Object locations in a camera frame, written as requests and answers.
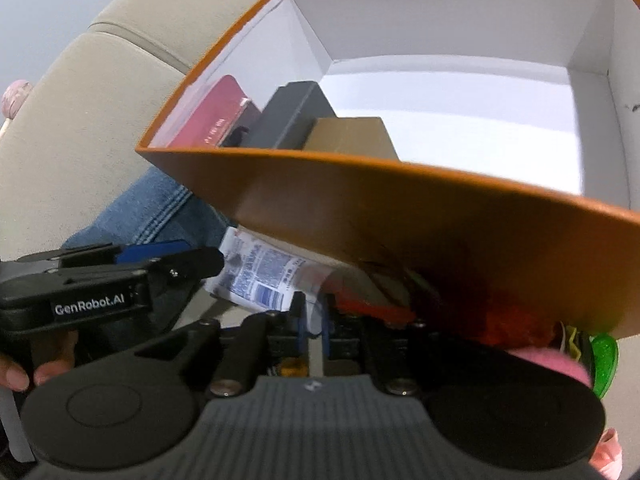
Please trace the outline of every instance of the screw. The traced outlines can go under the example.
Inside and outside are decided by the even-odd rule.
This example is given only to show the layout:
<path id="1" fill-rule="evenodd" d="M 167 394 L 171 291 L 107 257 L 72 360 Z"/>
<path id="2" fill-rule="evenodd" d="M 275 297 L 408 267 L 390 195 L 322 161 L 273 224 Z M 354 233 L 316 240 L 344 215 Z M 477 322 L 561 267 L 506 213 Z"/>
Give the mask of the screw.
<path id="1" fill-rule="evenodd" d="M 386 390 L 398 396 L 412 396 L 418 391 L 418 384 L 413 379 L 397 378 L 386 384 Z"/>
<path id="2" fill-rule="evenodd" d="M 424 330 L 427 328 L 427 322 L 423 319 L 416 319 L 411 323 L 411 328 L 417 328 L 418 330 Z"/>
<path id="3" fill-rule="evenodd" d="M 406 328 L 406 323 L 392 323 L 390 321 L 385 321 L 385 326 L 389 330 L 404 330 Z"/>
<path id="4" fill-rule="evenodd" d="M 211 383 L 209 390 L 216 397 L 235 397 L 242 392 L 242 384 L 233 379 L 220 379 Z"/>
<path id="5" fill-rule="evenodd" d="M 272 328 L 280 326 L 284 323 L 284 320 L 287 319 L 286 315 L 279 310 L 267 310 L 265 314 L 267 315 L 269 326 Z"/>

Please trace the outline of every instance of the finger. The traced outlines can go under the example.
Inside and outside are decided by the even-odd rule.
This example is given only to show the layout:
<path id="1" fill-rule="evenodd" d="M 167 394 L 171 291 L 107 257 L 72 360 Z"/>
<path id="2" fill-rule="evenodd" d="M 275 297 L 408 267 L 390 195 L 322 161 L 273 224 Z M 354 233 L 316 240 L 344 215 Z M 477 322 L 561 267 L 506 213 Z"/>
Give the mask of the finger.
<path id="1" fill-rule="evenodd" d="M 33 382 L 36 386 L 42 386 L 50 379 L 62 375 L 73 368 L 69 361 L 58 359 L 41 365 L 33 374 Z"/>
<path id="2" fill-rule="evenodd" d="M 51 335 L 46 341 L 34 343 L 48 347 L 49 360 L 40 365 L 33 374 L 33 382 L 36 386 L 44 384 L 51 378 L 68 372 L 75 363 L 74 348 L 78 342 L 78 332 L 58 332 Z"/>
<path id="3" fill-rule="evenodd" d="M 23 392 L 29 387 L 29 376 L 24 369 L 4 354 L 0 354 L 0 386 L 14 392 Z"/>

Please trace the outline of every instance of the green plastic object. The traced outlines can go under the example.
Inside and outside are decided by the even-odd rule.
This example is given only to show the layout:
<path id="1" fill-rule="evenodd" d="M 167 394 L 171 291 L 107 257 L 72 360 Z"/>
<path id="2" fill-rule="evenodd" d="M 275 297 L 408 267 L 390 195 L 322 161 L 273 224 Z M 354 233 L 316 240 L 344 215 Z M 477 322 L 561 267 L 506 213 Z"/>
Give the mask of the green plastic object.
<path id="1" fill-rule="evenodd" d="M 599 334 L 591 341 L 591 347 L 596 368 L 593 392 L 601 399 L 611 386 L 618 368 L 618 343 L 609 334 Z"/>

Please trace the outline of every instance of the person's hand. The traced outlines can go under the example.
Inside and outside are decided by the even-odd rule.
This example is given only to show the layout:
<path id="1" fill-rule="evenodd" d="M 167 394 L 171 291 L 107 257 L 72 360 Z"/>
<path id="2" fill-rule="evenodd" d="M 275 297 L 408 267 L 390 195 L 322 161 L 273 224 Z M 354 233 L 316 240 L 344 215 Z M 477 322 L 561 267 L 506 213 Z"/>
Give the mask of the person's hand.
<path id="1" fill-rule="evenodd" d="M 31 341 L 34 361 L 44 362 L 33 373 L 33 382 L 36 386 L 74 367 L 74 348 L 77 342 L 78 332 L 75 331 L 55 332 Z M 14 392 L 23 392 L 29 384 L 29 376 L 24 368 L 9 356 L 0 354 L 0 386 L 5 386 Z"/>

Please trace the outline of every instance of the round black pad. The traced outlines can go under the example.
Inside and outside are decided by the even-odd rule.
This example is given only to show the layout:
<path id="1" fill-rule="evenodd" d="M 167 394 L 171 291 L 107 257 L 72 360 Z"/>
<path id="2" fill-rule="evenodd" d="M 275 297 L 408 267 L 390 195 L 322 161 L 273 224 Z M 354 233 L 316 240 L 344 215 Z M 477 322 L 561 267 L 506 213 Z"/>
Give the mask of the round black pad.
<path id="1" fill-rule="evenodd" d="M 597 397 L 582 384 L 445 386 L 428 400 L 440 433 L 498 467 L 559 468 L 590 457 L 604 425 Z"/>
<path id="2" fill-rule="evenodd" d="M 124 424 L 142 407 L 140 394 L 121 384 L 95 384 L 74 393 L 66 406 L 78 424 L 106 428 Z"/>
<path id="3" fill-rule="evenodd" d="M 146 462 L 186 436 L 198 410 L 169 363 L 99 364 L 54 378 L 27 397 L 22 423 L 36 455 L 75 470 L 113 470 Z"/>

